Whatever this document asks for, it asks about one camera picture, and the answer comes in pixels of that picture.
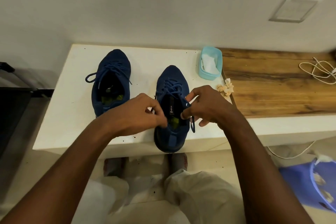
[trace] shoe sole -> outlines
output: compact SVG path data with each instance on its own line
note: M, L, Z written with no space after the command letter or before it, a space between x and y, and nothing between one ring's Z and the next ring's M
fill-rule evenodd
M154 143L155 143L156 147L157 147L160 151L162 151L162 152L164 152L164 153L175 153L175 152L179 151L179 150L183 147L184 143L183 143L183 145L182 145L180 148L178 148L176 151L166 151L166 150L163 150L163 149L161 148L161 146L159 145L159 142L158 142L158 139L157 139L157 136L156 136L156 130L157 130L157 128L154 129Z

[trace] hand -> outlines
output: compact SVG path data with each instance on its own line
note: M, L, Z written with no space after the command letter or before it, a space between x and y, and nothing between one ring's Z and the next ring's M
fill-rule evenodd
M157 126L165 128L167 118L157 100L141 93L126 103L112 108L96 118L92 125L99 126L109 138L129 136Z
M191 103L191 107L181 113L181 118L184 120L191 116L194 116L195 120L202 118L199 123L200 127L207 125L209 122L218 124L219 119L226 114L240 113L236 107L209 85L193 89L185 98L188 102L191 102L196 96L197 98Z

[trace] person's left hand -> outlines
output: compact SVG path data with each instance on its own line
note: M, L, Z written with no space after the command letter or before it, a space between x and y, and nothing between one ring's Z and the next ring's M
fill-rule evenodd
M165 128L167 118L159 102L145 93L141 93L126 103L112 108L91 122L94 126L111 138L129 136L157 126Z

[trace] cable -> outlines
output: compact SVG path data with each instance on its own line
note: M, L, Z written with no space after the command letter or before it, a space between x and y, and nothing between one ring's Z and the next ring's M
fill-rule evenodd
M309 62L302 62L302 63L299 64L299 68L300 68L301 70L305 71L306 73L311 74L315 79L317 79L317 80L319 80L319 81L321 81L321 82L324 82L324 83L326 83L326 84L331 84L331 85L332 85L332 84L335 84L335 83L336 83L336 68L334 68L334 67L333 67L329 62L327 62L327 61L324 61L324 60L322 60L322 61L318 61L315 57L313 57L313 59L317 62L317 64L313 64L313 63L309 63ZM330 72L328 69L326 69L324 66L321 65L322 62L327 63L327 64L331 67L331 69L332 69L331 72ZM309 65L312 65L312 66L314 67L314 68L313 68L313 71L310 73L310 72L304 70L304 69L301 67L302 64L309 64ZM327 74L327 76L320 76L320 75L316 75L316 74L314 74L315 69L319 69L321 72ZM324 79L326 79L326 78L329 78L330 76L332 76L332 77L335 79L334 82L325 82L325 81L319 79L319 78L324 78Z
M276 155L272 150L271 150L271 148L270 147L268 147L267 146L267 148L269 149L269 151L273 154L273 155L275 155L275 156L277 156L278 158L282 158L282 159L292 159L292 158L296 158L296 157L298 157L298 156L300 156L300 155L302 155L302 154L304 154L314 143L315 143L316 141L313 141L307 148L305 148L304 150L303 150L303 152L301 152L300 154L297 154L296 156L294 156L294 157L281 157L281 156L279 156L279 155Z

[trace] white table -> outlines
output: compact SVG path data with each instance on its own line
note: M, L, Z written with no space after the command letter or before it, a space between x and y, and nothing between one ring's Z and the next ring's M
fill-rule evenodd
M95 118L91 104L93 84L86 83L85 77L96 72L99 62L113 49L121 49L131 63L131 98L141 92L154 97L157 78L169 65L175 65L182 71L190 89L206 84L215 87L223 83L221 77L209 81L198 76L200 50L74 44L58 79L33 149L63 153ZM265 146L304 143L336 136L336 115L250 118L248 121ZM216 124L203 128L196 124L195 128L196 133L189 131L180 152L230 148L224 133ZM115 138L103 151L101 158L160 153L162 152L154 144L152 129L133 136Z

